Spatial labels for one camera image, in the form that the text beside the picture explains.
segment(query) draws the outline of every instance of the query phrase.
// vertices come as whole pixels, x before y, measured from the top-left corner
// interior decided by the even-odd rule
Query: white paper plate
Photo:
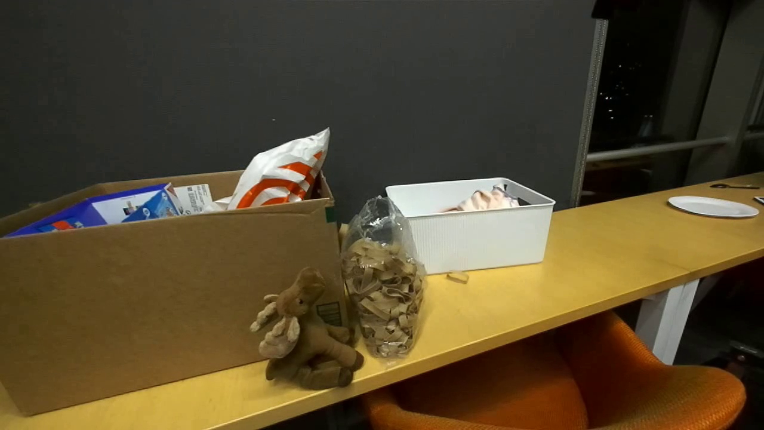
[[[707,195],[672,195],[668,203],[684,211],[697,211],[707,217],[755,217],[758,215],[757,207],[743,204],[737,201],[721,201]]]

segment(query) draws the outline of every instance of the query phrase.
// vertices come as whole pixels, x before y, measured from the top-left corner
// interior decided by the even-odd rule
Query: clear plastic bag
[[[404,245],[404,221],[392,201],[369,197],[340,245],[345,294],[368,351],[379,358],[405,355],[420,324],[425,269]]]

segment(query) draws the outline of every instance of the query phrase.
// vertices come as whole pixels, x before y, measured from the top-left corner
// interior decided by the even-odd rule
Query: wooden countertop
[[[764,184],[764,171],[726,182]],[[559,209],[545,262],[469,272],[467,284],[428,277],[414,348],[398,363],[368,355],[344,389],[270,385],[252,363],[23,418],[0,385],[0,428],[262,428],[764,254],[764,215],[687,215],[666,204],[681,192],[757,204],[764,188],[700,184]]]

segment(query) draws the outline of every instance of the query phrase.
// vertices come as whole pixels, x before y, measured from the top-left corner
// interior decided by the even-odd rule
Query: food package
[[[405,253],[400,211],[373,197],[350,219],[340,245],[340,274],[368,351],[400,358],[420,321],[425,269]]]
[[[243,168],[229,207],[257,207],[303,201],[327,158],[330,129],[257,153]]]

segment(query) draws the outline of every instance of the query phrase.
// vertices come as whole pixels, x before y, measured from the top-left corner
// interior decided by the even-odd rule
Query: white plastic container
[[[518,207],[448,211],[474,190],[504,185]],[[387,185],[388,201],[400,209],[410,229],[410,251],[429,274],[451,269],[478,269],[498,264],[540,262],[553,201],[505,177],[425,182]]]

